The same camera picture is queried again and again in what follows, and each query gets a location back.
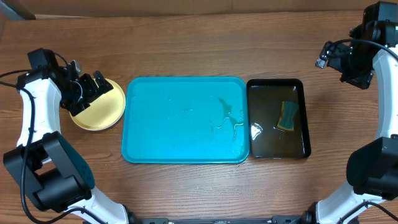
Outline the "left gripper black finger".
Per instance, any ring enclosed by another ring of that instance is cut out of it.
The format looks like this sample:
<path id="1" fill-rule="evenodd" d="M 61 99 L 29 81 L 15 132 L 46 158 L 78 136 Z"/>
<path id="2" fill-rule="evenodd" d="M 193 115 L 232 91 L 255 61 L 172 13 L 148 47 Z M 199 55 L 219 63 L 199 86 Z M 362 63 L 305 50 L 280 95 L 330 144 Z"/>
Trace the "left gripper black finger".
<path id="1" fill-rule="evenodd" d="M 95 71 L 93 74 L 94 76 L 94 81 L 96 83 L 96 93 L 98 96 L 101 96 L 113 89 L 112 84 L 110 84 L 109 81 L 107 81 L 104 76 L 101 74 L 100 71 Z"/>
<path id="2" fill-rule="evenodd" d="M 70 112 L 72 116 L 76 116 L 89 107 L 90 107 L 89 103 L 72 103 L 67 106 L 67 110 Z"/>

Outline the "yellow plate with sauce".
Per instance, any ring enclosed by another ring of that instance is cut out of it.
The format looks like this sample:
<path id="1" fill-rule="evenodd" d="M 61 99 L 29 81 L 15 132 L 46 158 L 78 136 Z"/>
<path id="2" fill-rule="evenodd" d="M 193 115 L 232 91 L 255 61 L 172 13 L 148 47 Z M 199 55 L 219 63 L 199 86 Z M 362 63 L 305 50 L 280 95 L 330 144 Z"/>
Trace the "yellow plate with sauce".
<path id="1" fill-rule="evenodd" d="M 70 117 L 79 127 L 89 131 L 102 131 L 114 126 L 124 114 L 126 97 L 123 89 L 113 80 L 107 79 L 113 89 L 94 102 L 76 116 Z"/>

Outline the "green yellow sponge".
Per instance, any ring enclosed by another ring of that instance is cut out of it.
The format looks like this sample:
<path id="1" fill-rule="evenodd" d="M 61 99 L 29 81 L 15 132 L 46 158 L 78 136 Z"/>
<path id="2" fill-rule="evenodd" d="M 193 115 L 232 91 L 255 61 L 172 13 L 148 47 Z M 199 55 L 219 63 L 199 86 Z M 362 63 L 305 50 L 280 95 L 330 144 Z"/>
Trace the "green yellow sponge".
<path id="1" fill-rule="evenodd" d="M 294 118 L 299 110 L 299 105 L 293 101 L 283 101 L 276 128 L 283 131 L 294 130 Z"/>

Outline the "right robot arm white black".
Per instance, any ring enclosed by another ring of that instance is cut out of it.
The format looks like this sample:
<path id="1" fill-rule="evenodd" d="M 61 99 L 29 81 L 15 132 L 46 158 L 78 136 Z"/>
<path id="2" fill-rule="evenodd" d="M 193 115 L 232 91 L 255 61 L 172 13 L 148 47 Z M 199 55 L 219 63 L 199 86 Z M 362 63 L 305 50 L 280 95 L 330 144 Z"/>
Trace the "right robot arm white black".
<path id="1" fill-rule="evenodd" d="M 346 180 L 329 197 L 315 202 L 297 223 L 357 223 L 358 216 L 397 198 L 397 19 L 364 19 L 349 39 L 327 42 L 316 66 L 341 72 L 340 80 L 366 89 L 377 76 L 379 122 L 373 142 L 354 151 Z"/>

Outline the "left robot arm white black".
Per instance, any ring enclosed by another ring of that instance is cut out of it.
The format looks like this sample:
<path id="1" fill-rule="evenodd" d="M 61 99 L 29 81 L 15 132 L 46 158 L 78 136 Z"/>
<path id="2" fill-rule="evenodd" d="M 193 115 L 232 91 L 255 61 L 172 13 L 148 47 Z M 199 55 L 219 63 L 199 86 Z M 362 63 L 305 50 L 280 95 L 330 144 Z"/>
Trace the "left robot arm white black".
<path id="1" fill-rule="evenodd" d="M 13 87 L 23 100 L 22 131 L 16 148 L 3 155 L 3 164 L 20 187 L 27 217 L 39 223 L 27 207 L 31 201 L 40 211 L 57 212 L 55 222 L 74 214 L 88 223 L 135 223 L 133 213 L 96 187 L 89 165 L 60 132 L 60 108 L 81 112 L 87 93 L 111 89 L 102 74 L 23 70 Z"/>

